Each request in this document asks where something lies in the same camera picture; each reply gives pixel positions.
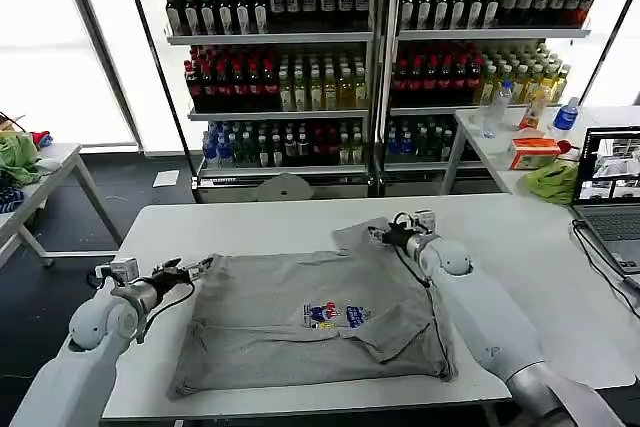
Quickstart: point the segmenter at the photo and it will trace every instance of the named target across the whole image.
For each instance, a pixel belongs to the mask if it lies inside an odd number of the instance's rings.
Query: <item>metal pole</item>
[[[604,46],[604,50],[602,51],[602,54],[598,59],[598,64],[596,65],[596,68],[593,70],[593,73],[591,74],[591,78],[589,79],[589,82],[587,83],[587,87],[584,89],[584,92],[582,93],[582,97],[580,97],[580,105],[584,103],[587,96],[589,95],[589,92],[593,87],[596,77],[600,73],[600,69],[602,68],[604,61],[607,58],[607,55],[609,54],[611,47],[613,46],[613,42],[616,40],[616,37],[618,36],[618,31],[620,30],[620,27],[622,27],[622,23],[624,22],[624,19],[627,16],[627,12],[629,11],[629,8],[631,7],[632,3],[633,3],[633,0],[625,1],[624,7],[622,7],[622,11],[620,12],[620,15],[618,16],[618,20],[616,21],[616,25],[613,27],[613,30],[611,31],[611,35],[609,36],[609,39],[607,40],[607,43]]]
[[[169,109],[171,110],[173,122],[176,124],[176,129],[178,130],[178,135],[180,136],[180,142],[182,143],[182,149],[184,150],[184,155],[187,158],[189,169],[191,170],[191,175],[193,177],[197,177],[198,172],[196,171],[196,168],[193,165],[193,162],[191,161],[191,155],[189,153],[187,139],[185,138],[184,132],[182,131],[182,126],[180,125],[180,120],[178,119],[178,113],[176,112],[175,105],[173,104],[173,99],[171,98],[169,85],[167,84],[167,79],[164,76],[164,71],[162,70],[162,65],[160,64],[158,51],[156,50],[156,46],[153,43],[153,38],[151,37],[151,31],[149,30],[149,23],[147,22],[147,17],[145,16],[144,10],[142,8],[142,2],[140,0],[134,0],[134,2],[136,4],[136,9],[138,10],[138,15],[140,16],[140,22],[142,22],[144,35],[147,38],[147,44],[149,44],[149,50],[151,50],[151,56],[153,57],[153,61],[156,64],[156,70],[158,71],[160,82],[162,83],[162,90],[164,90],[164,95],[167,98],[167,102],[169,103]]]
[[[127,96],[122,88],[120,76],[118,75],[118,71],[116,70],[115,63],[113,62],[113,58],[111,57],[111,53],[109,52],[109,48],[107,47],[107,42],[102,33],[102,29],[100,28],[100,23],[98,22],[96,13],[93,10],[93,4],[91,3],[91,0],[74,1],[76,3],[76,7],[78,8],[78,12],[80,13],[80,17],[82,18],[82,21],[84,23],[84,26],[87,29],[87,33],[89,34],[89,39],[91,39],[93,49],[98,56],[98,61],[100,62],[100,64],[102,64],[102,69],[104,70],[104,73],[107,77],[107,82],[109,83],[111,92],[113,92],[116,102],[120,107],[120,111],[122,112],[122,116],[124,117],[124,120],[129,127],[129,131],[136,141],[138,151],[142,151],[142,139],[140,138],[140,134],[138,132],[136,122],[133,118],[133,114],[131,113],[131,109],[129,108]]]

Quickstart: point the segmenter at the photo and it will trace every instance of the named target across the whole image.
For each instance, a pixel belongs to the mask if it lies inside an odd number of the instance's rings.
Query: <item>green cloth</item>
[[[524,176],[529,190],[554,204],[570,204],[578,177],[578,164],[556,161]]]
[[[40,160],[38,149],[27,132],[2,132],[0,135],[0,171],[15,181],[16,187],[40,180],[36,162]]]

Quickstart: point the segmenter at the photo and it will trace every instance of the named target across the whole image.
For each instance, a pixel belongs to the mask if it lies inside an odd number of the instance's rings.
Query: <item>table leg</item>
[[[462,151],[464,150],[464,143],[467,138],[464,135],[462,126],[458,126],[456,131],[456,138],[453,140],[453,146],[451,147],[451,154],[449,155],[449,163],[447,164],[447,170],[444,173],[442,179],[442,185],[440,186],[440,195],[449,195],[451,192],[451,186],[456,178],[458,172],[458,164],[460,163],[460,157],[462,157]]]
[[[76,179],[78,179],[78,183],[80,184],[80,187],[82,187],[82,190],[84,190],[84,193],[89,199],[89,202],[91,202],[91,205],[93,205],[93,208],[98,213],[98,216],[100,216],[102,223],[111,234],[111,237],[113,237],[113,240],[115,240],[116,244],[118,244],[119,246],[122,244],[122,236],[107,214],[105,205],[102,202],[102,199],[100,199],[100,197],[98,196],[98,188],[91,178],[91,174],[89,173],[87,166],[84,165],[80,154],[76,155],[78,159],[76,160],[76,166],[73,170],[73,173],[76,176]]]
[[[20,226],[18,229],[18,233],[22,240],[24,240],[24,245],[29,248],[34,254],[38,256],[40,262],[44,267],[51,267],[53,265],[53,259],[47,259],[48,252],[44,250],[44,247],[36,240],[36,238],[31,235],[31,232],[27,230],[24,225]]]

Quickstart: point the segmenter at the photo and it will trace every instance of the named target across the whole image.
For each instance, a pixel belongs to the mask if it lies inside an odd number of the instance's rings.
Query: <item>laptop screen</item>
[[[640,127],[587,130],[574,204],[640,203]]]

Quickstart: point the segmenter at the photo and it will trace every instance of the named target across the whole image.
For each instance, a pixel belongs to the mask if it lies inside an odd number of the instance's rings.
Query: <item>laptop keyboard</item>
[[[585,216],[600,236],[607,241],[640,239],[640,211],[594,212]]]

